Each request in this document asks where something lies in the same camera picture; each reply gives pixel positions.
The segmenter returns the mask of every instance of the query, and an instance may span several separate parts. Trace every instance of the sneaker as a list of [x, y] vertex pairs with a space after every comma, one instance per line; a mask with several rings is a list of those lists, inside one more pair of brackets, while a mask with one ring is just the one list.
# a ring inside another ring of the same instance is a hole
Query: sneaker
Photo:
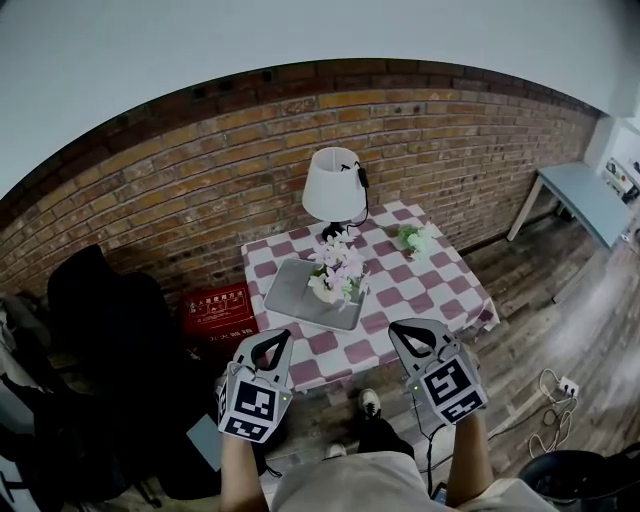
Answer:
[[367, 419], [371, 420], [380, 417], [380, 413], [382, 412], [380, 408], [380, 398], [378, 398], [378, 393], [373, 389], [365, 389], [360, 392], [358, 405]]
[[342, 443], [335, 442], [331, 443], [324, 450], [324, 458], [325, 459], [334, 459], [335, 457], [346, 457], [347, 449], [344, 447]]

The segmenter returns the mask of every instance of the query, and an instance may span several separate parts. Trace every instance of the table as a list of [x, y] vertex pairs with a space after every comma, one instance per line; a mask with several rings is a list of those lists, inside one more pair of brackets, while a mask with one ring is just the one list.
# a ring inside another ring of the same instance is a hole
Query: table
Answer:
[[560, 303], [600, 259], [608, 257], [616, 241], [631, 222], [631, 212], [616, 193], [585, 163], [574, 162], [545, 167], [538, 170], [538, 179], [513, 223], [507, 240], [512, 241], [518, 234], [543, 185], [553, 192], [599, 244], [599, 250], [553, 297], [554, 302]]
[[[358, 327], [338, 333], [271, 311], [264, 297], [278, 270], [288, 258], [307, 259], [322, 241], [326, 223], [275, 235], [242, 246], [245, 274], [258, 328], [287, 328], [294, 340], [289, 385], [310, 389], [397, 359], [387, 334], [389, 324], [411, 317], [444, 322], [452, 332], [466, 327], [491, 329], [498, 315], [477, 277], [429, 223], [418, 205], [396, 201], [372, 207], [367, 222], [350, 228], [354, 243], [371, 271], [371, 286]], [[426, 226], [433, 237], [425, 256], [418, 261], [389, 233], [400, 224]]]

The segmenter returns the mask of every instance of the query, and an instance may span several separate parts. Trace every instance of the white lamp shade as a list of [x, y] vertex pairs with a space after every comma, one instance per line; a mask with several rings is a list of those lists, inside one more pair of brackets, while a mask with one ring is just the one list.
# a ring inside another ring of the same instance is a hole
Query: white lamp shade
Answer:
[[317, 151], [311, 157], [302, 194], [304, 209], [326, 222], [343, 222], [357, 217], [366, 206], [357, 161], [358, 155], [345, 148]]

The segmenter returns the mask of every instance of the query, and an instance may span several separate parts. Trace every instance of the red box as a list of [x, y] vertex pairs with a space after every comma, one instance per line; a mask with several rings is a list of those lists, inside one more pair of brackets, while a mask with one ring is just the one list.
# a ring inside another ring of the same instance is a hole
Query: red box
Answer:
[[247, 283], [191, 292], [181, 300], [180, 316], [186, 347], [215, 366], [231, 360], [240, 342], [259, 332]]

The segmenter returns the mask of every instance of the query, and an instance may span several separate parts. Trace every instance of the black bag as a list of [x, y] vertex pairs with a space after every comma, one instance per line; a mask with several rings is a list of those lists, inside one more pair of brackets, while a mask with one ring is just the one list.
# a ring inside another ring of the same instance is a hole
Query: black bag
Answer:
[[57, 512], [63, 500], [38, 468], [35, 439], [0, 425], [0, 512], [37, 507]]
[[[94, 245], [55, 270], [48, 297], [54, 342], [70, 346], [103, 385], [167, 495], [219, 494], [219, 472], [186, 436], [205, 414], [216, 421], [217, 376], [180, 346], [158, 284], [141, 273], [117, 274]], [[264, 472], [264, 458], [256, 459]]]
[[[60, 505], [62, 500], [105, 501], [138, 482], [143, 469], [134, 456], [135, 439], [106, 401], [73, 392], [43, 393], [18, 386], [6, 375], [2, 382], [33, 411], [29, 461], [46, 485], [43, 494], [55, 495]], [[0, 451], [3, 446], [0, 440]]]

